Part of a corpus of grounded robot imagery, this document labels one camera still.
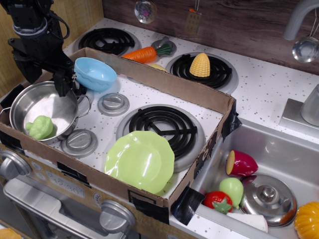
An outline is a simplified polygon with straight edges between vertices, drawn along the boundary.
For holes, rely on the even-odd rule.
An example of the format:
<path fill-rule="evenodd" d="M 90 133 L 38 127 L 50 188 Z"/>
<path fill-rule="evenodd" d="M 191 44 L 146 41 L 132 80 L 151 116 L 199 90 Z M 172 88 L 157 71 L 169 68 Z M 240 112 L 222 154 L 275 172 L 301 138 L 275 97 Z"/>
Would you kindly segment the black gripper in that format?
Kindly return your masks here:
<path fill-rule="evenodd" d="M 76 93 L 74 63 L 62 50 L 64 43 L 59 23 L 42 23 L 40 26 L 13 26 L 18 38 L 8 44 L 13 48 L 13 58 L 25 79 L 33 84 L 42 70 L 53 74 L 55 88 L 60 97 L 69 91 Z"/>

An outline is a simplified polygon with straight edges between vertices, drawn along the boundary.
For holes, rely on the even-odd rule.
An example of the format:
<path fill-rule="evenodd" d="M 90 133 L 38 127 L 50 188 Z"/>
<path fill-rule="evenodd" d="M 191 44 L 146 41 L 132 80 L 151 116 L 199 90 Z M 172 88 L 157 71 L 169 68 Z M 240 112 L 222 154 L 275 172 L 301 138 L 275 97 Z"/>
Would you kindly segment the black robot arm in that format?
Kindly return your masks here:
<path fill-rule="evenodd" d="M 74 63 L 62 49 L 70 29 L 62 33 L 60 24 L 65 21 L 50 9 L 53 1 L 2 0 L 0 4 L 13 21 L 17 38 L 8 44 L 20 72 L 31 84 L 43 70 L 52 73 L 59 96 L 66 96 L 74 87 Z"/>

